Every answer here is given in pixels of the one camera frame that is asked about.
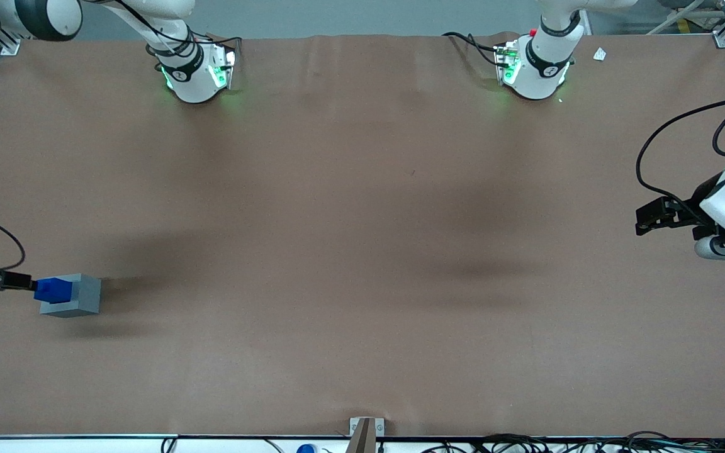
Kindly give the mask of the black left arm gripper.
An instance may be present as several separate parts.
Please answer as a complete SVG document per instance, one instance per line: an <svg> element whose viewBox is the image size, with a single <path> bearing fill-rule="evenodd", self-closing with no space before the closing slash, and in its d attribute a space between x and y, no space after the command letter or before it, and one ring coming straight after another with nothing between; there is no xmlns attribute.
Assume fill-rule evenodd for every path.
<svg viewBox="0 0 725 453"><path fill-rule="evenodd" d="M721 173L716 173L714 177L699 184L689 198L679 199L679 202L671 197L659 197L639 207L636 236L643 236L662 228L684 227L682 221L678 219L681 211L685 212L682 215L685 221L694 225L692 233L694 240L717 236L721 232L721 227L700 207L700 203L711 195L720 179Z"/></svg>

